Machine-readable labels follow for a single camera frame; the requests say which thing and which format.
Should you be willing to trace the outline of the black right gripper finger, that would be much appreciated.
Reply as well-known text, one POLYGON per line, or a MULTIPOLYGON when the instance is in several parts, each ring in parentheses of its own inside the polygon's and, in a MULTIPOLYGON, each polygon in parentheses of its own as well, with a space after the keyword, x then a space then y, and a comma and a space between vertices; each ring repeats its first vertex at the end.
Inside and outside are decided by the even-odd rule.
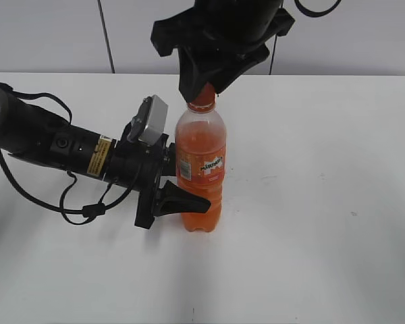
POLYGON ((179 91, 185 102, 192 102, 205 85, 204 69, 207 60, 204 53, 190 47, 178 49, 180 66, 179 91))
POLYGON ((264 62, 269 56, 269 50, 254 50, 246 54, 235 54, 228 57, 221 65, 221 69, 209 83, 214 87, 216 94, 221 94, 239 76, 250 68, 264 62))

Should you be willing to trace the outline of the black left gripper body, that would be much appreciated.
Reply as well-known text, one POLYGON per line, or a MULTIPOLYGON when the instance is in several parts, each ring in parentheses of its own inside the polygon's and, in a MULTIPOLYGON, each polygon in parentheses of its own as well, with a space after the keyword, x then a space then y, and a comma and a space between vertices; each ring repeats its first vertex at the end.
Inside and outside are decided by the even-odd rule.
POLYGON ((149 146, 137 137, 130 142, 128 135, 131 130, 131 124, 127 124, 107 163, 104 180, 139 193, 134 225, 148 230, 155 221, 156 193, 169 161, 169 136, 162 134, 154 145, 149 146))

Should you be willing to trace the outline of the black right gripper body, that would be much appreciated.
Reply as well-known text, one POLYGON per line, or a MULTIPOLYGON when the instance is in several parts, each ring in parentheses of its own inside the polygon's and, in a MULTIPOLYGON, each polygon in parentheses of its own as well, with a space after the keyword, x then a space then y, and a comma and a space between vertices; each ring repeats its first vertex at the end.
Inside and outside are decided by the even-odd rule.
POLYGON ((154 22, 151 42, 162 57, 177 51, 181 65, 258 65, 270 54, 267 41, 285 36, 294 22, 280 1, 195 1, 154 22))

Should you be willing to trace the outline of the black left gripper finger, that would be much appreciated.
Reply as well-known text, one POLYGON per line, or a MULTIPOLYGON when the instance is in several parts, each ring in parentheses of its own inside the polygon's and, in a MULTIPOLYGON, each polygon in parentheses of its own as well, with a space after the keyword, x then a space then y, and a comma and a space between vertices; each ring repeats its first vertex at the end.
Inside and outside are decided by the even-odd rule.
POLYGON ((155 195, 154 216, 176 213, 206 213, 211 202, 206 198, 189 193, 167 180, 155 195))

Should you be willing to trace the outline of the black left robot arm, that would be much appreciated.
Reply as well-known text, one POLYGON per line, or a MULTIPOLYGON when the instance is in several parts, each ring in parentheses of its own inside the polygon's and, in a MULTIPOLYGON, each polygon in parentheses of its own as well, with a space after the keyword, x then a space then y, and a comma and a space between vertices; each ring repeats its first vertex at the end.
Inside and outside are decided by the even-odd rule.
POLYGON ((0 166, 11 185, 24 198, 58 212, 66 221, 74 215, 82 223, 94 221, 115 206, 102 200, 80 209, 51 205, 29 194, 11 173, 4 153, 43 167, 66 172, 71 178, 87 176, 108 186, 121 186, 124 194, 138 193, 135 224, 149 229, 155 218, 175 213, 205 213, 210 202, 162 177, 176 174, 176 148, 164 133, 167 104, 158 96, 146 97, 119 139, 74 126, 70 118, 33 104, 37 93, 15 91, 0 82, 0 166))

